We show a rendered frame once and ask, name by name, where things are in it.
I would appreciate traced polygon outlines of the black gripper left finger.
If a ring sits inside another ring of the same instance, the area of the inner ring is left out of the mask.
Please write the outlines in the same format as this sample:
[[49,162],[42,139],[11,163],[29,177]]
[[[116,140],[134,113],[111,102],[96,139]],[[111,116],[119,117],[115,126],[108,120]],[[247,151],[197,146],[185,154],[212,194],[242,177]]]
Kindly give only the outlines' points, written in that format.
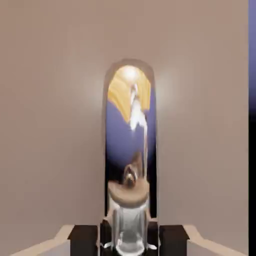
[[9,256],[112,256],[111,227],[104,219],[100,225],[63,225],[55,237],[14,252]]

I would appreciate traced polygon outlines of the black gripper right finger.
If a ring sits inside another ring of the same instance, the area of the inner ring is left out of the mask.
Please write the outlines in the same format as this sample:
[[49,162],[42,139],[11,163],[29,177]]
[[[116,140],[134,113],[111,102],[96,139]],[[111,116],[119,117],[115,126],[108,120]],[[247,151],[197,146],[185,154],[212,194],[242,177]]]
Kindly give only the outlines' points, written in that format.
[[194,225],[159,225],[155,218],[148,223],[147,242],[147,256],[248,256],[202,237]]

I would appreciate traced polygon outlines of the curved shiny metal handle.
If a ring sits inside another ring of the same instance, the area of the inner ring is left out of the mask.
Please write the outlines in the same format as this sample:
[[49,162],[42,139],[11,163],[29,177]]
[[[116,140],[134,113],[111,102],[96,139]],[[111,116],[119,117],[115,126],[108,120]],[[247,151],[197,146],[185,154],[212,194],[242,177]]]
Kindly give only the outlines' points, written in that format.
[[104,79],[104,216],[100,256],[157,256],[157,111],[153,68],[114,62]]

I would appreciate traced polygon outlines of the tan cabinet door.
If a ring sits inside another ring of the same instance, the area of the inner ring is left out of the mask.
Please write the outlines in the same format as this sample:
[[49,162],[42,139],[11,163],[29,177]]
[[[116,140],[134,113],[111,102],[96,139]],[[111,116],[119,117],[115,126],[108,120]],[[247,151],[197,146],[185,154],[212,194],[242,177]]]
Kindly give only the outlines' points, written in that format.
[[0,256],[104,213],[104,80],[154,72],[158,216],[248,245],[248,0],[0,0]]

